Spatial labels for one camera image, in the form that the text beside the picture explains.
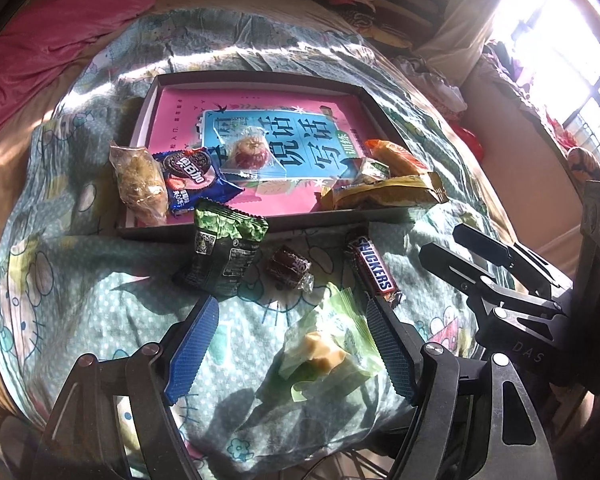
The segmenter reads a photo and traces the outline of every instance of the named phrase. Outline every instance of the green and black snack bag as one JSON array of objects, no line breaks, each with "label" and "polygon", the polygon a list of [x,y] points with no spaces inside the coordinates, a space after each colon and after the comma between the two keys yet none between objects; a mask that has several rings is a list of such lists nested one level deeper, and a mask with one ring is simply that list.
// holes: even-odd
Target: green and black snack bag
[{"label": "green and black snack bag", "polygon": [[175,277],[215,296],[235,296],[269,225],[259,216],[202,199],[194,211],[193,259]]}]

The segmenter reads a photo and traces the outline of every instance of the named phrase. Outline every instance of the blue gripper pad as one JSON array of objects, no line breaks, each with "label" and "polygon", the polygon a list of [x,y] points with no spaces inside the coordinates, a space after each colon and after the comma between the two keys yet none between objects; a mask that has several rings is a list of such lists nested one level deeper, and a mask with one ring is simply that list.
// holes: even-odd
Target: blue gripper pad
[{"label": "blue gripper pad", "polygon": [[171,357],[168,363],[169,377],[164,389],[164,396],[170,406],[189,393],[218,328],[219,316],[218,300],[207,296],[196,303],[187,319],[177,324],[177,330],[170,330],[175,340],[174,345],[170,345],[171,348],[163,353],[164,357]]},{"label": "blue gripper pad", "polygon": [[403,330],[400,320],[386,302],[371,298],[366,304],[366,323],[395,392],[407,400],[413,399],[416,393],[414,363],[400,341],[399,331]]},{"label": "blue gripper pad", "polygon": [[458,224],[454,228],[454,240],[497,267],[509,267],[511,264],[511,254],[505,244],[466,224]]}]

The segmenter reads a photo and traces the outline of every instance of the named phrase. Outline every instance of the green snack package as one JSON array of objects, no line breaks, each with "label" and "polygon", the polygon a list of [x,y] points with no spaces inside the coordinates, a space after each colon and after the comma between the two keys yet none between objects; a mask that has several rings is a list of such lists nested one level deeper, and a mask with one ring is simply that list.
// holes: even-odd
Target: green snack package
[{"label": "green snack package", "polygon": [[211,200],[196,203],[193,259],[175,277],[215,296],[235,296],[269,225]]},{"label": "green snack package", "polygon": [[293,381],[295,402],[320,396],[332,388],[351,393],[384,369],[365,318],[357,313],[350,288],[327,287],[330,298],[289,327],[279,375]]}]

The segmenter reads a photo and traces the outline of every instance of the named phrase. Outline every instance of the metal screw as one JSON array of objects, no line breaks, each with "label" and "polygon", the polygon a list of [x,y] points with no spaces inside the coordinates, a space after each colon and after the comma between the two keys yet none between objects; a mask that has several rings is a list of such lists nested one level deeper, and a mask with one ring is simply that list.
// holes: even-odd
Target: metal screw
[{"label": "metal screw", "polygon": [[86,368],[87,366],[91,366],[95,361],[95,357],[93,354],[85,354],[78,357],[78,366]]},{"label": "metal screw", "polygon": [[142,346],[140,351],[147,356],[156,355],[160,351],[160,345],[158,343],[147,343]]},{"label": "metal screw", "polygon": [[494,354],[493,362],[498,366],[507,366],[509,364],[509,358],[504,354]]},{"label": "metal screw", "polygon": [[429,355],[440,355],[445,351],[444,347],[440,343],[427,343],[424,346],[424,349]]}]

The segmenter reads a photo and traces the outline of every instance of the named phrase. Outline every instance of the blue snack wrapper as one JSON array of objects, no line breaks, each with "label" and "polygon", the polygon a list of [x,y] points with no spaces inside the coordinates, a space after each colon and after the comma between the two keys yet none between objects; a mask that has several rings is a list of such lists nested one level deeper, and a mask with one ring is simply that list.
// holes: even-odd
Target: blue snack wrapper
[{"label": "blue snack wrapper", "polygon": [[155,153],[154,159],[167,186],[169,210],[176,216],[194,209],[201,198],[223,204],[242,191],[224,178],[206,148]]}]

